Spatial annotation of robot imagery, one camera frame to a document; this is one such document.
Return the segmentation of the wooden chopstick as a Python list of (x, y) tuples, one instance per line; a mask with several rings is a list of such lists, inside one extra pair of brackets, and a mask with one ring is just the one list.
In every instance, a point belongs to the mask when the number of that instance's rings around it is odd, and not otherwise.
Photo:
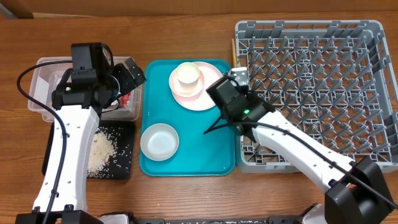
[(236, 68), (238, 66), (237, 63), (237, 56), (236, 56), (236, 43), (235, 39), (231, 39), (231, 51), (232, 51), (232, 63), (233, 63), (233, 68)]

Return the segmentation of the grey bowl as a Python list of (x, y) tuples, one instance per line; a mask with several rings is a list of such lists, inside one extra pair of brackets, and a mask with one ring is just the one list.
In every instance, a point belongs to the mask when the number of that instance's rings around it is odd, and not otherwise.
[(168, 124), (153, 124), (141, 135), (140, 147), (141, 152), (150, 160), (165, 161), (177, 152), (179, 136)]

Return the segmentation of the pale green paper cup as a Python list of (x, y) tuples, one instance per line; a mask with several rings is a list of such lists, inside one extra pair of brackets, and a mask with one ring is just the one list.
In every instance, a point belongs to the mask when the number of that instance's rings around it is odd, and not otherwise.
[(177, 67), (176, 76), (181, 85), (194, 86), (198, 83), (200, 69), (193, 62), (184, 62)]

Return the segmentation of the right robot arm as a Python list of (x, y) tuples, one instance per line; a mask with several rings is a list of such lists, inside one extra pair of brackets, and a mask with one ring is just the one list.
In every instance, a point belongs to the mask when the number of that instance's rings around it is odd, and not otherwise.
[(287, 159), (324, 194), (295, 223), (380, 223), (397, 209), (379, 166), (339, 154), (305, 134), (257, 96), (211, 92), (227, 127)]

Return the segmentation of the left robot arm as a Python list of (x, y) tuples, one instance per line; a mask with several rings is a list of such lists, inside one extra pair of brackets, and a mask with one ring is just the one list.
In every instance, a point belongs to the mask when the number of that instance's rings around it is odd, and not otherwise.
[(50, 109), (17, 88), (28, 100), (54, 117), (53, 142), (44, 183), (31, 213), (18, 214), (16, 223), (131, 223), (131, 213), (96, 218), (87, 213), (86, 173), (91, 144), (102, 111), (75, 103)]

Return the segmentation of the red snack wrapper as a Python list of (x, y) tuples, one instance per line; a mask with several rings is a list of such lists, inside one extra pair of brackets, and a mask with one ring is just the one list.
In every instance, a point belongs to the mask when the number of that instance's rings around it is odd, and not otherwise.
[(131, 93), (128, 93), (122, 97), (120, 97), (120, 107), (121, 108), (128, 108), (130, 105)]

